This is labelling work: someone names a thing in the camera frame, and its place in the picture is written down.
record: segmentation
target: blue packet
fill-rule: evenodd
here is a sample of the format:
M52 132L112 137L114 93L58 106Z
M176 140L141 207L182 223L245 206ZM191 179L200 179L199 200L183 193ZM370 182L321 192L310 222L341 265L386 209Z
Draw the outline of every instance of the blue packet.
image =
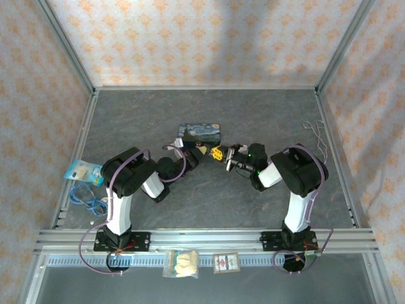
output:
M69 169L63 176L66 179L75 181L91 182L99 187L103 183L104 178L101 176L101 168L103 166L95 163L87 163L83 160L74 160Z

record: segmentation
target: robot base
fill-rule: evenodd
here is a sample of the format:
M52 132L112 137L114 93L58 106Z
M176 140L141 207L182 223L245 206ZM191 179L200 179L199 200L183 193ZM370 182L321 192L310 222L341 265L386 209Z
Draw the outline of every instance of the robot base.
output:
M263 231L261 233L260 241L263 244L263 251L278 251L278 250L290 250L290 251L305 251L314 250L318 247L318 241L314 231L308 231L305 238L300 239L296 243L291 243L287 246L282 237L282 231Z
M123 249L128 244L134 244L134 246L125 249L128 252L135 251L149 251L149 245L151 243L151 233L150 232L137 232L128 231L124 232L121 236L113 234L109 229L104 226L103 229L97 231L96 240L94 241L93 250L98 251L116 251L117 248Z

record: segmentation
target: orange floral wallpaper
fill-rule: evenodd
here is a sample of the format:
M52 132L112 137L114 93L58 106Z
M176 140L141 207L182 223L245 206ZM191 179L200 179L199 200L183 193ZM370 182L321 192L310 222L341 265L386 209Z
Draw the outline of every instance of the orange floral wallpaper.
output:
M361 0L50 0L95 86L315 86Z
M0 1L0 295L48 228L88 95L33 0Z
M398 303L405 299L405 5L377 0L326 92Z

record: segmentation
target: gray floor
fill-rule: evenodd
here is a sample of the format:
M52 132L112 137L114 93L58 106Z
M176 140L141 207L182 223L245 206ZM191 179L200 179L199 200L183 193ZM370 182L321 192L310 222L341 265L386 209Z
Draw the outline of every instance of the gray floor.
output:
M221 143L262 143L268 155L301 143L321 158L316 137L302 122L315 123L320 112L310 90L101 91L82 159L103 164L132 146L150 148L156 161L172 156L182 122L221 125ZM318 196L311 221L317 227L352 227L332 154L329 180ZM280 228L289 202L285 184L255 191L249 180L205 158L186 178L170 186L170 195L155 204L141 190L132 200L133 229ZM94 187L99 198L105 188ZM97 220L82 206L70 205L64 228L90 227Z
M198 279L168 279L162 271L137 268L111 277L85 267L48 267L37 303L375 303L361 255L324 255L299 275L270 267L242 267L232 274L200 268Z

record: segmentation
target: plastic bag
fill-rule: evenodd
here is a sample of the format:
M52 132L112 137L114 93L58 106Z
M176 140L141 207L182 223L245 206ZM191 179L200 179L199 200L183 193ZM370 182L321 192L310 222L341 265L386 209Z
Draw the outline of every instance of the plastic bag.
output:
M95 186L101 186L104 178L101 176L103 166L95 163L87 163L83 160L74 160L63 176L66 179L91 182Z
M200 259L196 250L170 250L166 252L163 277L198 278Z

